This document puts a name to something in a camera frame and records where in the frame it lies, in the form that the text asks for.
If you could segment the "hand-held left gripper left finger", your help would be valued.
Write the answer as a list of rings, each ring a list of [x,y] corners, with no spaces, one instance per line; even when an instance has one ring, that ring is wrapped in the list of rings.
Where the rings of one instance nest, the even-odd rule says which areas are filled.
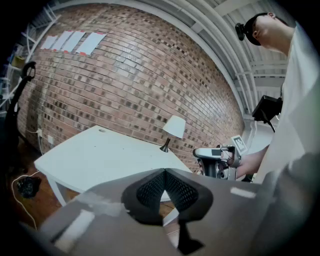
[[[162,255],[165,178],[161,168],[98,184],[51,215],[40,235],[63,255]]]

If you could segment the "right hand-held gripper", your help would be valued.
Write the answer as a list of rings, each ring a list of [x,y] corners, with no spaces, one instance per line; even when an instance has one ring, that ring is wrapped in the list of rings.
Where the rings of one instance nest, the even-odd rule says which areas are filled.
[[[228,149],[234,152],[234,162],[232,165],[221,161],[222,149]],[[236,135],[230,139],[230,144],[219,145],[215,148],[196,148],[193,150],[193,155],[202,168],[203,175],[216,179],[234,181],[236,180],[237,167],[241,163],[242,154],[247,150],[242,137]]]

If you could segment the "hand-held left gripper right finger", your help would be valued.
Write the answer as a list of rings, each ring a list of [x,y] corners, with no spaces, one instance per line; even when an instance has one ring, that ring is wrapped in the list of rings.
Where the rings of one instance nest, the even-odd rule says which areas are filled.
[[[165,188],[179,223],[178,246],[168,242],[165,255],[268,255],[275,249],[273,174],[252,184],[168,168]]]

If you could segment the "person's right forearm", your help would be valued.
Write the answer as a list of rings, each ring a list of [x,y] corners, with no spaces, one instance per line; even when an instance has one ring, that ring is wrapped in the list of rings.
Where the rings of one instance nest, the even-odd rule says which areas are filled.
[[[236,169],[236,178],[245,175],[253,175],[258,172],[262,160],[268,150],[268,145],[260,151],[252,154],[246,154],[241,157],[240,165]]]

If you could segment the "white rectangular table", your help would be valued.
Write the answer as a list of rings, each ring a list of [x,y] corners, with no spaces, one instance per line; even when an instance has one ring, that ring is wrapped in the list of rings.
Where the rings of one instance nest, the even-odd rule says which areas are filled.
[[[34,165],[46,176],[62,206],[70,200],[67,189],[83,193],[101,183],[159,168],[189,170],[159,145],[98,125],[55,146]]]

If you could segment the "person's right hand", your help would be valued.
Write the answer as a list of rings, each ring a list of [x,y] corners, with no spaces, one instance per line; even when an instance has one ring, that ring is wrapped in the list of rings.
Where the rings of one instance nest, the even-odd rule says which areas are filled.
[[[235,161],[235,153],[233,151],[229,151],[226,148],[223,148],[221,150],[221,161],[225,162],[226,164],[228,164],[229,166],[231,166],[234,161]]]

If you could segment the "white shade table lamp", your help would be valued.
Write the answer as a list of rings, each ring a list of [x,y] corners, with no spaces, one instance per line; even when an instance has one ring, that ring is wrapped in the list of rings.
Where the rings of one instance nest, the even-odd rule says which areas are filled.
[[[167,133],[167,139],[163,146],[159,149],[167,153],[169,151],[169,143],[172,137],[182,139],[185,132],[186,121],[176,115],[172,115],[163,126],[162,130]]]

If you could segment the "black chest monitor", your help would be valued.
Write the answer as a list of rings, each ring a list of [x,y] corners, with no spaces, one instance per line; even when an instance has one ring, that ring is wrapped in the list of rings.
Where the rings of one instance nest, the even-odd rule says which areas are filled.
[[[271,96],[263,95],[252,112],[252,117],[257,122],[270,122],[275,116],[279,115],[282,111],[283,100],[281,97],[274,98]]]

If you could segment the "black garbage bag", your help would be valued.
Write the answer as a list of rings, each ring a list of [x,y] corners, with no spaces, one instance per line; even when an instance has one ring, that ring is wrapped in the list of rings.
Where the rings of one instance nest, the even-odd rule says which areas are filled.
[[[27,176],[18,180],[17,190],[25,198],[34,198],[39,191],[42,179],[39,177]]]

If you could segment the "black office chair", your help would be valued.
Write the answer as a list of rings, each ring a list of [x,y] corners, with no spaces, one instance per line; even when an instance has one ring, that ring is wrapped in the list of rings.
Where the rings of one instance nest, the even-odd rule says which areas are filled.
[[[8,108],[5,120],[4,120],[4,160],[3,166],[4,171],[7,172],[11,165],[14,165],[14,161],[17,158],[18,144],[19,144],[19,131],[18,131],[18,114],[20,108],[16,105],[18,104],[19,98],[27,85],[32,79],[35,78],[36,74],[36,62],[28,62],[22,69],[19,82],[15,92],[13,93],[12,102]]]

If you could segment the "white paper sheet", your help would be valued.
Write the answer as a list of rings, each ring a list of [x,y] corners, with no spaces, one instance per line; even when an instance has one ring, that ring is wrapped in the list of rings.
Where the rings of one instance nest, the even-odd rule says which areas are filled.
[[[73,30],[65,30],[60,37],[57,39],[57,41],[53,44],[51,49],[56,52],[59,51],[64,43],[67,41],[67,39],[74,33]]]
[[[86,32],[84,30],[73,32],[73,34],[65,42],[64,46],[61,48],[61,51],[64,53],[71,53],[85,33]]]
[[[91,55],[98,44],[105,38],[106,34],[92,32],[76,50],[81,55]]]
[[[54,45],[54,43],[56,42],[58,36],[50,36],[48,35],[44,41],[44,43],[42,44],[42,46],[40,47],[41,50],[50,50],[52,48],[52,46]]]

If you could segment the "white shelf rack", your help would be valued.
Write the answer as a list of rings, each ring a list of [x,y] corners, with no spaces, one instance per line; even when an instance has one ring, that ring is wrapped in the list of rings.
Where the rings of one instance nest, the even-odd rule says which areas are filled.
[[[60,15],[56,15],[51,6],[47,3],[20,33],[22,36],[22,45],[27,48],[27,56],[25,58],[26,63],[31,60],[31,57],[42,38],[46,35],[48,30],[57,23],[59,18]]]

